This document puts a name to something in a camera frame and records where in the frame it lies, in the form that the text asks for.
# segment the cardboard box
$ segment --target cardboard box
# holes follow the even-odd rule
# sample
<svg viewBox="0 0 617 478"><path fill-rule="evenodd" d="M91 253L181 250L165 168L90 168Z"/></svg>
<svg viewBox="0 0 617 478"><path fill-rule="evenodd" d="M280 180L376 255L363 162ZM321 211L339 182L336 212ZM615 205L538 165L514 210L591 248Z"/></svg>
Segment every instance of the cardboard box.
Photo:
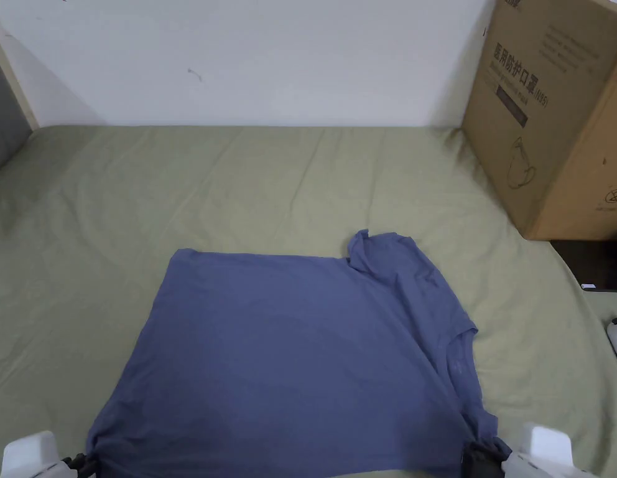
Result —
<svg viewBox="0 0 617 478"><path fill-rule="evenodd" d="M498 0L463 129L525 238L617 238L617 4Z"/></svg>

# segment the wall mark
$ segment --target wall mark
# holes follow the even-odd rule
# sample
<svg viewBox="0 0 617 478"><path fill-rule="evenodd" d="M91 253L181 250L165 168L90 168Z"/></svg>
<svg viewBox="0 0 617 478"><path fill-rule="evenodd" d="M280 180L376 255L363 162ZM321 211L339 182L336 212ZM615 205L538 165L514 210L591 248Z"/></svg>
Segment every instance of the wall mark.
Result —
<svg viewBox="0 0 617 478"><path fill-rule="evenodd" d="M198 77L198 81L200 83L202 83L202 76L199 73L194 72L191 68L187 69L187 73L191 73L192 75L196 75Z"/></svg>

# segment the gray headboard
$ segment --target gray headboard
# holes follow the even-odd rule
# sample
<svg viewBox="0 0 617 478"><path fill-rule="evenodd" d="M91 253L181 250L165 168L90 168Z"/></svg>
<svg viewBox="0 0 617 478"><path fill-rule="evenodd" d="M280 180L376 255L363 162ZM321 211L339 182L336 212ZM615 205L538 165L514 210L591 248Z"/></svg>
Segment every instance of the gray headboard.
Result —
<svg viewBox="0 0 617 478"><path fill-rule="evenodd" d="M28 123L22 106L17 99L17 95L22 95L19 90L16 94L13 86L9 81L5 70L7 62L0 63L0 167L5 164L14 153L26 141L27 137L32 133L32 127Z"/></svg>

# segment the bed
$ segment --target bed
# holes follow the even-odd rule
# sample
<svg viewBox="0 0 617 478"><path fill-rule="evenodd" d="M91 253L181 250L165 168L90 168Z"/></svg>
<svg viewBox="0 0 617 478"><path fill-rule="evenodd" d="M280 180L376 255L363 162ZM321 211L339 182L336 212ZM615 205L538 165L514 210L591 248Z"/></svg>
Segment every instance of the bed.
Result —
<svg viewBox="0 0 617 478"><path fill-rule="evenodd" d="M562 429L578 467L617 477L617 294L583 293L548 243L518 234L461 131L19 134L0 168L0 459L43 429L63 454L85 447L176 249L341 257L368 228L412 237L479 327L500 436Z"/></svg>

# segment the t-shirt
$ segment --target t-shirt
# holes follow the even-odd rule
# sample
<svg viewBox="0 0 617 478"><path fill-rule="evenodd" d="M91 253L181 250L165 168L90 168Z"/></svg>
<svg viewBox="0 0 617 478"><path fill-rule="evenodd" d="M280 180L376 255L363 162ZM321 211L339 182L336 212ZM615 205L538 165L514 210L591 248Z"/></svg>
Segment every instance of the t-shirt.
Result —
<svg viewBox="0 0 617 478"><path fill-rule="evenodd" d="M474 323L415 242L179 250L88 438L103 477L460 476L489 443Z"/></svg>

